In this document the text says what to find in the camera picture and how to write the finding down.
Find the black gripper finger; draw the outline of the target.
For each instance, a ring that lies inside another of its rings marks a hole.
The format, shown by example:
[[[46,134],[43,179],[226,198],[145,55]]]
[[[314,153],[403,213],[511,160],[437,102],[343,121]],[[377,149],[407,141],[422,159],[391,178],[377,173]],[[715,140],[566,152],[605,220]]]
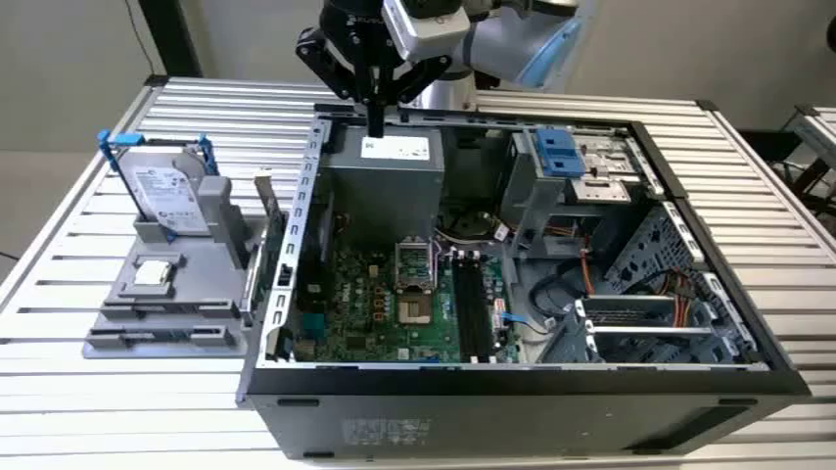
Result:
[[[383,136],[383,118],[387,107],[411,102],[423,88],[450,67],[450,57],[438,56],[418,61],[394,77],[395,65],[391,61],[378,69],[375,84],[375,136]]]
[[[363,106],[366,135],[375,137],[377,94],[363,45],[354,31],[333,42],[322,29],[309,27],[298,35],[294,53],[333,93]]]

